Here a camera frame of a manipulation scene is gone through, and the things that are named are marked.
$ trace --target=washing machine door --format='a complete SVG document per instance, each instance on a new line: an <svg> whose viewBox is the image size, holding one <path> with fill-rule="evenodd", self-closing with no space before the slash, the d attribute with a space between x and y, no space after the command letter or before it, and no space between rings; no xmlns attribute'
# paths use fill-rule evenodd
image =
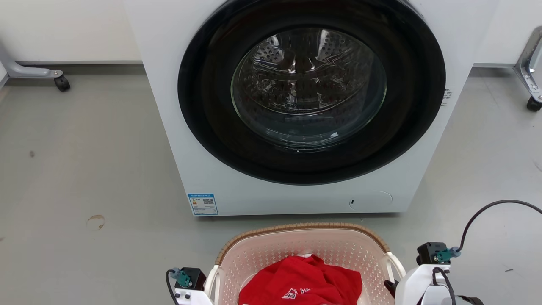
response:
<svg viewBox="0 0 542 305"><path fill-rule="evenodd" d="M314 185L378 169L435 118L446 72L422 17L396 0L231 0L180 66L187 125L216 158Z"/></svg>

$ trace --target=washing machine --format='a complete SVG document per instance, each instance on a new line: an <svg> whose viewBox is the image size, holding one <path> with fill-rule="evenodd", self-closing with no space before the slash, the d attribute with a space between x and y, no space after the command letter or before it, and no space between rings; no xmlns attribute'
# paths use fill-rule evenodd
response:
<svg viewBox="0 0 542 305"><path fill-rule="evenodd" d="M406 211L496 7L125 6L194 216Z"/></svg>

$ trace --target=metal leg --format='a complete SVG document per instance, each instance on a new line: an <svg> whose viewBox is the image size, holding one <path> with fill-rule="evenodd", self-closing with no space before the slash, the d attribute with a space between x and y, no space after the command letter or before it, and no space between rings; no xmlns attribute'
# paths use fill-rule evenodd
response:
<svg viewBox="0 0 542 305"><path fill-rule="evenodd" d="M49 70L45 68L24 67L16 63L8 54L4 45L0 41L0 62L11 78L52 78L60 91L66 91L70 84L66 77L62 75L61 70Z"/></svg>
<svg viewBox="0 0 542 305"><path fill-rule="evenodd" d="M519 56L518 62L514 66L514 71L531 94L531 98L527 102L527 108L532 111L538 111L542 108L542 93L540 93L540 87L532 75L537 61L542 54L541 40L542 26L534 29L533 34L531 34L531 37L527 41L525 49Z"/></svg>

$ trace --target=white basket handle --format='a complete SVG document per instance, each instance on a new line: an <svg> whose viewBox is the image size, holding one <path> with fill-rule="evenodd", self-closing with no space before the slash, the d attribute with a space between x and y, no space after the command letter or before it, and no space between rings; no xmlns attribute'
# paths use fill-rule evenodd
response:
<svg viewBox="0 0 542 305"><path fill-rule="evenodd" d="M220 301L220 281L223 279L224 270L220 268L219 265L215 265L211 272L209 272L209 276L207 277L207 281L205 281L205 294L209 297L209 299L213 302L214 305L219 305ZM215 285L215 295L214 298L211 298L211 289L213 284Z"/></svg>
<svg viewBox="0 0 542 305"><path fill-rule="evenodd" d="M405 271L405 268L403 267L399 259L395 255L393 255L391 252L386 252L384 254L384 257L382 258L382 264L385 264L386 269L388 270L387 276L392 283L395 282L395 279L393 277L393 270L391 269L392 265L395 268L395 270L397 270L397 273L399 274L399 280L402 279L407 274L407 272Z"/></svg>

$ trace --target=clothing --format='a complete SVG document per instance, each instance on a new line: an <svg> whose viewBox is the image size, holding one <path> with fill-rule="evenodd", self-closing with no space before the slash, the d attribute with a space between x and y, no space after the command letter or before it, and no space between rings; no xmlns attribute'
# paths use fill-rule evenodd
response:
<svg viewBox="0 0 542 305"><path fill-rule="evenodd" d="M359 272L319 257L289 256L260 270L239 293L239 305L356 305Z"/></svg>

